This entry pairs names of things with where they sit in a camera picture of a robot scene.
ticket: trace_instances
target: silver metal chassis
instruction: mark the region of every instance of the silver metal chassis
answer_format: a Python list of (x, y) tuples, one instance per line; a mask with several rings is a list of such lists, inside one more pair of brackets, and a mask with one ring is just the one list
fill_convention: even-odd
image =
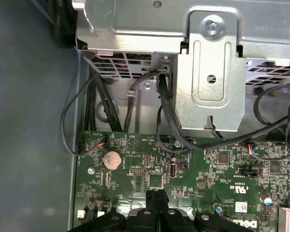
[[(182, 128), (204, 130), (211, 116), (217, 130), (237, 131), (244, 114), (244, 58), (290, 61), (290, 0), (160, 2), (155, 8), (153, 0), (73, 0), (81, 12), (77, 39), (99, 54), (178, 54), (173, 87)], [(219, 24), (218, 37), (206, 34), (208, 21)], [(181, 42), (189, 48), (181, 49)], [(207, 82), (210, 75), (216, 82)]]

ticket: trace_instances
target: capacitor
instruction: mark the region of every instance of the capacitor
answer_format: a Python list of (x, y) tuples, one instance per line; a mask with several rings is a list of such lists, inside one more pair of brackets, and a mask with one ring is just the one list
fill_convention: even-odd
[(215, 208), (216, 213), (220, 214), (222, 212), (222, 208), (220, 206)]
[(117, 151), (109, 151), (104, 155), (102, 162), (108, 170), (116, 170), (122, 163), (122, 156)]
[(176, 162), (177, 162), (177, 157), (176, 157), (176, 155), (174, 155), (174, 154), (170, 155), (170, 156), (169, 156), (169, 159), (170, 159), (170, 161), (171, 161), (172, 163), (176, 163)]
[(265, 205), (271, 205), (273, 203), (272, 198), (268, 194), (263, 194), (260, 196), (260, 201)]
[(261, 195), (261, 196), (260, 196), (260, 201), (261, 201), (262, 203), (264, 203), (264, 200), (265, 200), (265, 198), (267, 198), (267, 197), (269, 197), (269, 195), (267, 195), (267, 194), (263, 194), (263, 195)]
[(267, 197), (264, 199), (264, 204), (271, 205), (272, 203), (273, 203), (272, 198)]

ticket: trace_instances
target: motherboard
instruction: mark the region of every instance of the motherboard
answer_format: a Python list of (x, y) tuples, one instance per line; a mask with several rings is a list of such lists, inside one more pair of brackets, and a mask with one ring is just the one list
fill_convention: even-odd
[[(169, 207), (183, 209), (191, 219), (208, 212), (256, 232), (279, 231), (279, 217), (290, 209), (290, 159), (262, 162), (243, 144), (172, 154), (158, 146), (155, 135), (120, 132), (84, 131), (79, 149), (102, 139), (94, 152), (77, 159), (74, 227), (111, 211), (128, 216), (131, 209), (145, 207), (151, 189), (164, 189)], [(175, 148), (174, 138), (161, 140)], [(258, 156), (287, 154), (282, 142), (253, 143)]]

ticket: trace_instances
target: white label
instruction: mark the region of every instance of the white label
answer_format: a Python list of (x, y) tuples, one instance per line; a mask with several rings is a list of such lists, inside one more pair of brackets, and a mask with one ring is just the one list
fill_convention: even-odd
[(239, 224), (241, 226), (244, 226), (246, 228), (251, 227), (251, 228), (257, 228), (258, 222), (257, 221), (248, 221), (248, 220), (233, 220), (234, 223)]
[(247, 202), (235, 202), (236, 213), (247, 213)]

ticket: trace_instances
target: mounting screw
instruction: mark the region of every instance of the mounting screw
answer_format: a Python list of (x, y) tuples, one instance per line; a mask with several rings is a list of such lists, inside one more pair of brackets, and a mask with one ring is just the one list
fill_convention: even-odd
[(175, 214), (175, 211), (172, 210), (172, 209), (170, 209), (170, 210), (168, 210), (168, 214), (174, 215)]
[(151, 83), (150, 83), (150, 82), (146, 82), (145, 85), (144, 85), (144, 88), (145, 88), (146, 90), (150, 90), (150, 88), (151, 88)]
[(217, 32), (218, 32), (217, 23), (212, 22), (212, 23), (208, 24), (207, 27), (206, 27), (206, 30), (207, 30), (208, 34), (216, 35)]
[(95, 169), (94, 168), (88, 168), (87, 172), (89, 175), (93, 175), (95, 173)]
[(209, 220), (209, 216), (208, 215), (201, 215), (201, 219), (208, 221)]
[(175, 147), (181, 147), (182, 144), (181, 144), (179, 141), (175, 140), (175, 141), (174, 141), (174, 146), (175, 146)]

